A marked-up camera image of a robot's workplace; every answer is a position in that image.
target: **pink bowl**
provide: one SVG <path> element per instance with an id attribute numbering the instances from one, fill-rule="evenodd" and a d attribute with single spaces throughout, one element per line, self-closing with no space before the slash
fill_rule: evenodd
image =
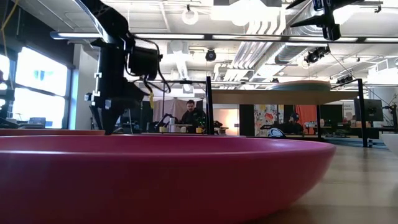
<path id="1" fill-rule="evenodd" d="M 0 223 L 239 223 L 288 207 L 331 144 L 205 136 L 0 138 Z"/>

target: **wooden surface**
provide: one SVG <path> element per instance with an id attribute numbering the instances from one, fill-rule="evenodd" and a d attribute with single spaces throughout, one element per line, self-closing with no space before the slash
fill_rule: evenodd
<path id="1" fill-rule="evenodd" d="M 398 223 L 398 157 L 338 146 L 323 180 L 290 208 L 246 224 Z"/>
<path id="2" fill-rule="evenodd" d="M 240 105 L 322 105 L 355 99 L 355 91 L 213 90 L 213 103 Z"/>

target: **shelf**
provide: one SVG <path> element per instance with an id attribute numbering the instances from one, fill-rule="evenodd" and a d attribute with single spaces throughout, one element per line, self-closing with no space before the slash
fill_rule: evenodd
<path id="1" fill-rule="evenodd" d="M 213 90 L 213 103 L 218 104 L 323 105 L 357 97 L 357 91 Z"/>

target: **wooden table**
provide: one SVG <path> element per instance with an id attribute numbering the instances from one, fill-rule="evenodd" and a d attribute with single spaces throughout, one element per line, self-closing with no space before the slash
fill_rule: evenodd
<path id="1" fill-rule="evenodd" d="M 398 223 L 398 157 L 338 146 L 323 180 L 290 208 L 246 224 Z"/>

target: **yellow tag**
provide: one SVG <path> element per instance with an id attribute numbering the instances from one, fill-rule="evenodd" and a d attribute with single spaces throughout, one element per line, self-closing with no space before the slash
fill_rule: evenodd
<path id="1" fill-rule="evenodd" d="M 150 95 L 149 95 L 149 103 L 150 103 L 150 108 L 154 109 L 155 108 L 154 93 L 150 93 Z"/>

